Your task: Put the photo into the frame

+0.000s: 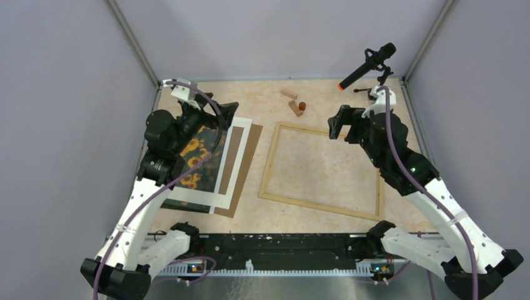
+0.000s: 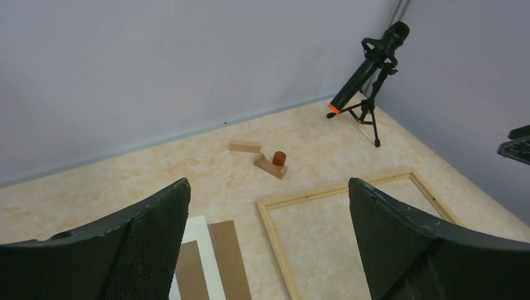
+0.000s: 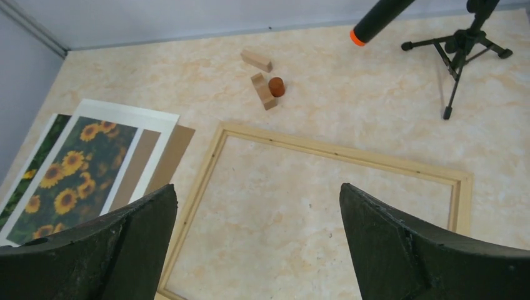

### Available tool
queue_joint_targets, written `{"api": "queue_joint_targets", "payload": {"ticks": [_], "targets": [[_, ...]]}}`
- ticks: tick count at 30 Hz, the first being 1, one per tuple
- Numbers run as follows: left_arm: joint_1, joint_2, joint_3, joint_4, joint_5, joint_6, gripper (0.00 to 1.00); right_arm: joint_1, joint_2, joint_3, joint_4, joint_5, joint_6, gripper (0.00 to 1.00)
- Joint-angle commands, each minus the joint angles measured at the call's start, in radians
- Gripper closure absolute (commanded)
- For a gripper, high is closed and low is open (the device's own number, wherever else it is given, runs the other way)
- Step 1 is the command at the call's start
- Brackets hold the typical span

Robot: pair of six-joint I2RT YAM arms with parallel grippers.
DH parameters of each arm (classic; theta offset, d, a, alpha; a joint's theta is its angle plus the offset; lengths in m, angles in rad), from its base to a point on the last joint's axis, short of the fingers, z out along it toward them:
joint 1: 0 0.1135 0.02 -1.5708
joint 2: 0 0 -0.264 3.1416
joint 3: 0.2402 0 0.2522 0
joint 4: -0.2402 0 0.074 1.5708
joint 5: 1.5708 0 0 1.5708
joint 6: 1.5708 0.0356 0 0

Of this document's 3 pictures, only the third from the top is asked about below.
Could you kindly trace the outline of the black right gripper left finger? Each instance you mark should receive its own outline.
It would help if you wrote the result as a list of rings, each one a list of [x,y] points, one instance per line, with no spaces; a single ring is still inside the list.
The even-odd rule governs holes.
[[[127,206],[1,248],[2,299],[154,299],[178,200],[167,184]]]

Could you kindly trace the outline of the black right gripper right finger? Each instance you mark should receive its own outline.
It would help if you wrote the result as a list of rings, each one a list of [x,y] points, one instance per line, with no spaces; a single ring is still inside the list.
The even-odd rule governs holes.
[[[342,221],[363,299],[528,299],[529,251],[448,231],[349,183]]]

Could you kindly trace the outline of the sunflower photo print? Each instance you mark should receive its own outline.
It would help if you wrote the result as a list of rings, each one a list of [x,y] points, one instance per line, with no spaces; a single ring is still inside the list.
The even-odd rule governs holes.
[[[108,212],[140,133],[116,122],[55,115],[1,206],[1,244],[20,246]]]

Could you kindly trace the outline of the light wooden picture frame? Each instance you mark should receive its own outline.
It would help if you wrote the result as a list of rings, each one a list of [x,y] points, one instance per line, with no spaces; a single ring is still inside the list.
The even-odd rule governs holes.
[[[181,298],[180,295],[166,289],[166,284],[223,150],[226,139],[229,136],[450,185],[452,191],[447,228],[460,235],[468,236],[470,234],[474,186],[474,175],[471,172],[415,162],[352,147],[338,146],[327,142],[268,131],[234,122],[221,121],[202,160],[201,167],[197,172],[183,210],[177,215],[155,299]]]

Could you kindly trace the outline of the white mat board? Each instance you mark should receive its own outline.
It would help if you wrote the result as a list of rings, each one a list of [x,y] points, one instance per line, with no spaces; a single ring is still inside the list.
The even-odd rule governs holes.
[[[20,246],[131,204],[166,184],[176,165],[177,114],[84,99],[42,163],[25,163],[9,196],[19,201],[1,227]]]

